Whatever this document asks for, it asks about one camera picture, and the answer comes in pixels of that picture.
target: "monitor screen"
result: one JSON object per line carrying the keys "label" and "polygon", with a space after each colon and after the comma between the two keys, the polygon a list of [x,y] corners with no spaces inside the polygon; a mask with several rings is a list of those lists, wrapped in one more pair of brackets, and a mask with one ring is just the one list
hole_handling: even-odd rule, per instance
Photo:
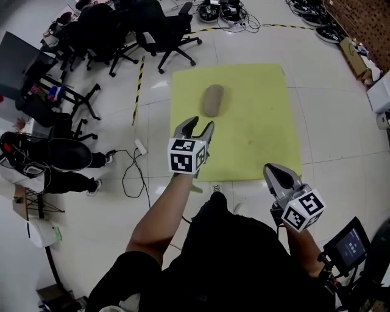
{"label": "monitor screen", "polygon": [[6,32],[0,44],[0,94],[16,100],[20,95],[24,73],[37,60],[44,64],[55,64],[52,57]]}
{"label": "monitor screen", "polygon": [[352,229],[335,247],[347,266],[353,264],[366,252],[366,248],[356,229]]}

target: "yellow mat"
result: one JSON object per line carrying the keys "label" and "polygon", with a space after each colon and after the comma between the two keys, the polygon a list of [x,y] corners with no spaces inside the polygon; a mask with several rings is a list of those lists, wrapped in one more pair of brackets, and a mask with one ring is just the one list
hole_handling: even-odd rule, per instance
{"label": "yellow mat", "polygon": [[[202,111],[207,87],[225,88],[219,114]],[[213,120],[215,131],[207,164],[198,181],[263,178],[265,163],[278,163],[302,174],[298,137],[288,103],[284,73],[278,64],[218,65],[173,74],[171,135],[185,119],[199,116],[194,135]]]}

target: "cardboard box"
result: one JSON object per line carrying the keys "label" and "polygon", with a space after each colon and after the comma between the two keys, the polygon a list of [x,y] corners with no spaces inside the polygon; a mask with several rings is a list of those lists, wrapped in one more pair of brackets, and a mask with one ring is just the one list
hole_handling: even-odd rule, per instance
{"label": "cardboard box", "polygon": [[366,80],[372,77],[371,69],[366,66],[361,56],[357,53],[349,37],[345,37],[340,42],[340,48],[358,80]]}

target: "black monitor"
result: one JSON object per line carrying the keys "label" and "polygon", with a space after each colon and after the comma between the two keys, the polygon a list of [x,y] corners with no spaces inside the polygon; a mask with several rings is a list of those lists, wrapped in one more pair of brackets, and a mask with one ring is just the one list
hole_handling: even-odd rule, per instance
{"label": "black monitor", "polygon": [[343,230],[332,238],[324,251],[339,272],[348,276],[348,272],[357,267],[366,258],[370,241],[358,218],[354,217]]}
{"label": "black monitor", "polygon": [[57,62],[19,37],[6,32],[0,44],[0,94],[17,100],[25,73],[37,61],[52,68]]}

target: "black pants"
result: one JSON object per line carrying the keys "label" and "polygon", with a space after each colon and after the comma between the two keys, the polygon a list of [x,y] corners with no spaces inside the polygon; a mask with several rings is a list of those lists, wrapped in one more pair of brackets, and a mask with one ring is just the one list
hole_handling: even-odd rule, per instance
{"label": "black pants", "polygon": [[[93,153],[89,168],[101,168],[105,166],[105,155]],[[76,172],[60,172],[51,169],[44,175],[45,193],[63,194],[67,192],[94,192],[98,187],[94,178],[89,179],[85,175]]]}
{"label": "black pants", "polygon": [[213,249],[221,241],[239,239],[244,232],[257,235],[264,231],[278,240],[275,231],[265,223],[231,213],[227,209],[226,197],[220,192],[214,192],[192,218],[182,252],[196,252],[208,247]]}

